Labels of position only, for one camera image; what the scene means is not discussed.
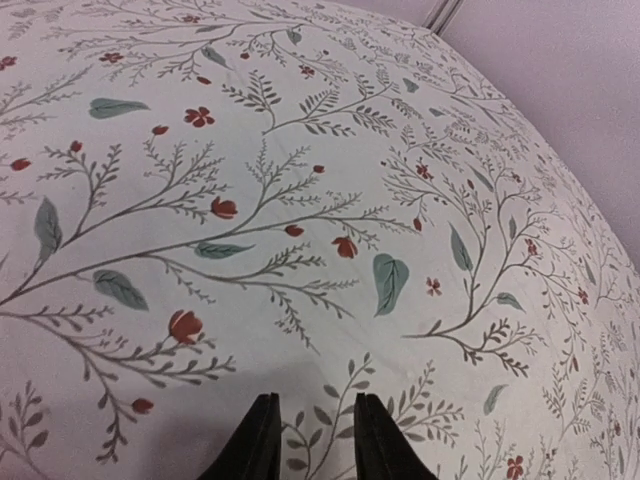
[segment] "red flower bud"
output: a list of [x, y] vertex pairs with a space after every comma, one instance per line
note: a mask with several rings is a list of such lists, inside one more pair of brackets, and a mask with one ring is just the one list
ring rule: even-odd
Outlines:
[[131, 408], [140, 415], [146, 415], [153, 408], [153, 403], [146, 398], [138, 398], [131, 404]]
[[19, 158], [18, 160], [14, 160], [11, 163], [11, 170], [13, 170], [14, 172], [19, 172], [20, 170], [24, 170], [25, 168], [27, 168], [29, 165], [31, 165], [31, 162], [29, 160], [27, 160], [26, 158]]
[[224, 220], [231, 220], [238, 214], [238, 209], [235, 202], [231, 200], [221, 201], [220, 197], [218, 197], [211, 202], [211, 213]]
[[349, 237], [338, 237], [331, 243], [338, 246], [338, 255], [342, 258], [353, 258], [358, 254], [358, 247]]
[[169, 335], [176, 339], [178, 343], [193, 345], [196, 343], [190, 335], [197, 335], [202, 330], [202, 320], [189, 311], [178, 310], [169, 320]]
[[292, 237], [299, 237], [304, 233], [304, 229], [300, 228], [297, 225], [289, 225], [284, 229], [284, 231], [287, 232], [287, 234]]
[[169, 131], [169, 127], [158, 125], [157, 127], [153, 127], [151, 133], [153, 133], [154, 135], [164, 135], [165, 133], [167, 133], [167, 131]]

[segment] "botanical print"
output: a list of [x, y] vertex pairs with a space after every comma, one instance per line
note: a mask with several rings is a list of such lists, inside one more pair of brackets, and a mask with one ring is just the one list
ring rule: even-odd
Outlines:
[[194, 425], [273, 389], [290, 480], [355, 479], [365, 391], [439, 478], [636, 478], [640, 277], [442, 40], [318, 2], [0, 16], [0, 476], [195, 478]]

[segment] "bed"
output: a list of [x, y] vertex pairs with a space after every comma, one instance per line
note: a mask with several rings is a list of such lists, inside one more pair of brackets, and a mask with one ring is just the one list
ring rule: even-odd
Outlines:
[[331, 3], [0, 3], [0, 477], [196, 478], [278, 392], [353, 480], [633, 479], [638, 275], [514, 105]]

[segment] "green leaf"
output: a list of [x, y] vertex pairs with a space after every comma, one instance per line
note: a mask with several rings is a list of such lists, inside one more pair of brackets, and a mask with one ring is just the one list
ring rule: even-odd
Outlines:
[[461, 270], [470, 272], [473, 268], [473, 262], [469, 256], [469, 251], [467, 247], [465, 247], [456, 228], [451, 224], [449, 224], [449, 226], [451, 227], [451, 250], [453, 252], [453, 259]]
[[218, 30], [219, 28], [222, 28], [223, 25], [205, 25], [204, 27], [200, 27], [196, 30], [196, 33], [206, 33], [206, 32], [213, 32], [214, 30]]
[[404, 85], [407, 87], [407, 92], [409, 93], [413, 93], [416, 90], [418, 90], [418, 88], [420, 88], [418, 84], [412, 82], [408, 78], [403, 78], [402, 81], [404, 82]]
[[312, 448], [316, 443], [318, 443], [321, 436], [322, 436], [321, 428], [313, 432], [313, 435], [311, 435], [311, 438], [309, 439], [309, 448]]
[[96, 98], [89, 106], [89, 115], [98, 120], [105, 118], [117, 117], [125, 113], [135, 112], [136, 110], [151, 110], [142, 102], [134, 102], [130, 100], [116, 100], [113, 98]]
[[478, 180], [480, 180], [482, 182], [482, 184], [487, 187], [487, 189], [490, 192], [493, 192], [493, 185], [491, 185], [491, 182], [489, 181], [489, 179], [487, 177], [485, 177], [483, 174], [481, 174], [479, 171], [477, 171], [475, 168], [470, 167], [471, 170], [473, 170], [473, 173], [476, 175], [476, 177], [478, 177]]
[[220, 260], [231, 257], [241, 252], [251, 250], [255, 245], [242, 247], [239, 245], [222, 245], [207, 242], [200, 242], [195, 249], [196, 255], [211, 260]]
[[313, 407], [313, 411], [315, 412], [316, 417], [320, 421], [320, 423], [327, 426], [333, 425], [333, 421], [331, 420], [327, 412], [322, 410], [320, 407]]
[[299, 458], [289, 458], [287, 459], [287, 467], [289, 467], [289, 469], [293, 470], [294, 472], [299, 472], [307, 468], [307, 464]]
[[9, 258], [9, 252], [5, 253], [4, 257], [2, 257], [2, 260], [0, 260], [0, 272], [2, 271], [2, 267], [4, 267], [4, 262], [7, 261], [7, 258]]
[[347, 438], [353, 438], [353, 436], [354, 436], [353, 427], [347, 427], [344, 430], [342, 430], [338, 435], [336, 435], [336, 438], [347, 439]]
[[516, 221], [513, 217], [509, 219], [509, 238], [513, 240], [516, 236]]
[[498, 396], [507, 387], [508, 385], [496, 385], [491, 389], [491, 392], [489, 392], [489, 396], [484, 402], [483, 410], [485, 415], [489, 415], [491, 412], [493, 412], [494, 408], [496, 408], [496, 402], [498, 401]]
[[293, 450], [298, 450], [299, 448], [304, 447], [302, 443], [298, 442], [297, 440], [293, 440], [291, 438], [287, 440], [287, 445], [289, 446], [289, 448], [292, 448]]
[[47, 430], [40, 432], [38, 435], [33, 437], [33, 440], [31, 440], [31, 443], [29, 444], [29, 447], [27, 448], [27, 450], [31, 450], [32, 448], [40, 448], [45, 444], [48, 437], [49, 437], [49, 432]]
[[618, 463], [620, 466], [620, 475], [624, 475], [624, 456], [622, 455], [622, 447], [618, 445]]
[[120, 272], [96, 270], [93, 273], [93, 284], [98, 292], [115, 298], [126, 307], [134, 310], [149, 310], [142, 293]]
[[338, 391], [331, 385], [325, 385], [324, 391], [327, 395], [329, 395], [332, 398], [340, 398], [340, 394], [338, 393]]
[[51, 255], [58, 251], [62, 243], [58, 211], [47, 197], [44, 197], [36, 213], [34, 231], [40, 240], [40, 261], [46, 262]]
[[204, 58], [206, 58], [207, 60], [211, 60], [212, 62], [215, 62], [218, 65], [221, 65], [224, 68], [231, 70], [227, 66], [227, 61], [224, 59], [224, 57], [220, 55], [218, 52], [216, 52], [213, 49], [213, 47], [210, 47], [209, 45], [207, 45], [206, 47], [203, 47], [202, 50], [200, 51], [202, 52], [202, 55], [204, 56]]
[[31, 417], [29, 418], [29, 420], [27, 420], [27, 422], [24, 424], [25, 427], [33, 427], [34, 425], [39, 424], [42, 421], [42, 413], [41, 412], [36, 412], [33, 415], [31, 415]]
[[587, 277], [589, 277], [589, 281], [595, 285], [596, 284], [596, 277], [593, 276], [593, 271], [591, 270], [591, 267], [589, 266], [589, 263], [587, 263], [587, 259], [586, 258], [584, 258], [584, 266], [585, 266], [585, 269], [587, 270]]
[[396, 308], [400, 292], [409, 279], [409, 268], [402, 260], [381, 253], [373, 259], [373, 278], [378, 291], [375, 316], [388, 315]]
[[293, 43], [294, 45], [298, 45], [302, 40], [302, 35], [291, 29], [287, 30], [287, 37], [289, 37], [289, 40], [291, 40], [291, 43]]
[[524, 312], [524, 309], [522, 308], [520, 303], [518, 303], [518, 300], [516, 300], [516, 297], [514, 297], [510, 293], [501, 292], [498, 294], [497, 298], [498, 298], [498, 303], [500, 305], [511, 305], [513, 308], [517, 310], [522, 310]]
[[249, 13], [250, 13], [251, 15], [253, 15], [254, 17], [258, 17], [258, 18], [261, 18], [261, 19], [263, 19], [263, 20], [273, 20], [273, 18], [271, 18], [271, 17], [267, 17], [266, 15], [261, 15], [261, 14], [259, 14], [259, 13], [254, 12], [253, 10], [249, 10]]
[[422, 435], [418, 435], [417, 433], [406, 432], [405, 435], [409, 440], [414, 442], [424, 442], [425, 438]]

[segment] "floral bedspread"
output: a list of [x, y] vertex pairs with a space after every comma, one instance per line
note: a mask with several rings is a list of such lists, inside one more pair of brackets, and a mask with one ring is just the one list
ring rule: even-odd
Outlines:
[[271, 391], [285, 479], [355, 478], [364, 391], [442, 479], [638, 478], [638, 275], [442, 40], [315, 2], [0, 25], [1, 478], [195, 478]]

